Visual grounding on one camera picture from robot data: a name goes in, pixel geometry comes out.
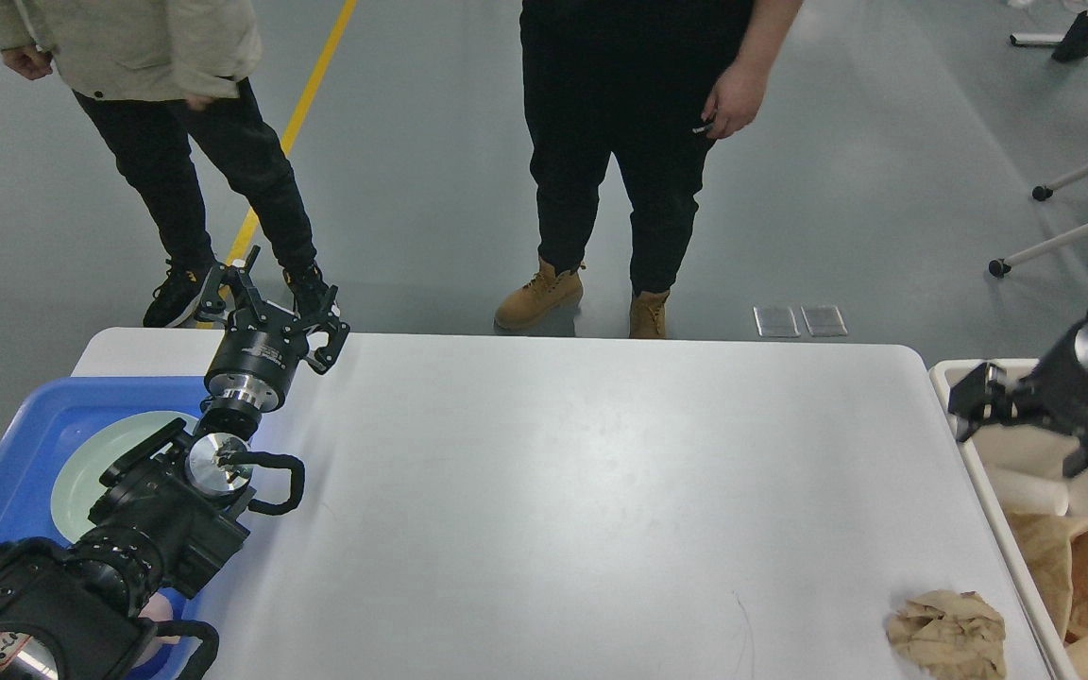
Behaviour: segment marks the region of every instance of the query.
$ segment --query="black sneaker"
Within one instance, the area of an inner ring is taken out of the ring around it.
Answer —
[[[141,321],[145,327],[174,327],[190,319],[199,305],[205,276],[212,268],[211,263],[206,263],[197,269],[186,269],[170,260],[168,264],[168,280],[153,289],[153,302]]]
[[[330,287],[325,281],[321,281],[321,270],[317,262],[307,268],[285,269],[284,283],[293,292],[293,311],[299,313],[312,313],[321,309],[325,304],[326,294]],[[338,313],[338,307],[333,307],[333,313]]]

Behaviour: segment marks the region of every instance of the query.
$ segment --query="black cable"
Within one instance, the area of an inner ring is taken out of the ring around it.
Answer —
[[[157,636],[198,638],[199,646],[187,659],[183,672],[177,680],[200,680],[208,672],[212,663],[217,662],[217,650],[220,647],[220,635],[217,629],[202,620],[163,620],[157,625]]]

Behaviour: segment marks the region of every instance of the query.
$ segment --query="man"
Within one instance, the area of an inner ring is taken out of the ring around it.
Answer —
[[[187,135],[255,208],[297,308],[323,304],[293,168],[247,81],[260,51],[249,0],[0,0],[3,64],[38,81],[55,61],[159,227],[170,267],[143,325],[186,321],[217,263]]]
[[[497,325],[530,327],[582,297],[578,270],[614,154],[632,202],[629,336],[666,336],[704,159],[755,120],[800,1],[523,0],[540,271],[497,308]]]

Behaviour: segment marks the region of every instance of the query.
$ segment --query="hand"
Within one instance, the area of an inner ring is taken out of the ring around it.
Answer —
[[[215,102],[217,97],[209,97],[207,95],[193,95],[189,91],[185,91],[183,98],[187,100],[187,108],[191,111],[206,111],[208,104]]]
[[[1,51],[3,64],[27,78],[27,81],[38,81],[53,73],[53,66],[48,65],[53,57],[49,52],[36,50],[34,45],[24,47],[13,47],[10,50]]]
[[[755,121],[763,97],[767,96],[767,74],[733,61],[713,85],[701,118],[712,121],[708,139],[725,139]]]

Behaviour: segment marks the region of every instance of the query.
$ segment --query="chair wheel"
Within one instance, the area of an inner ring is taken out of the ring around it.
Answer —
[[[1006,265],[1005,259],[1003,258],[989,260],[989,274],[992,274],[993,279],[1003,279],[1003,276],[1010,274],[1010,265]]]

